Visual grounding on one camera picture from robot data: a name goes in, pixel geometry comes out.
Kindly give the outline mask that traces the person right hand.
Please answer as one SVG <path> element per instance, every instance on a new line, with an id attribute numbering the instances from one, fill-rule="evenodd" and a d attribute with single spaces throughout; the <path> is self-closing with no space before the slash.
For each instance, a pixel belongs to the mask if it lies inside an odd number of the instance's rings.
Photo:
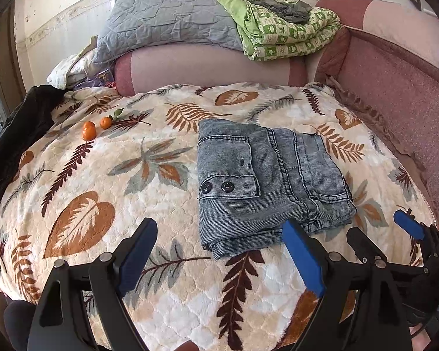
<path id="1" fill-rule="evenodd" d="M 198 346 L 192 341 L 186 341 L 175 349 L 175 351 L 199 351 Z"/>

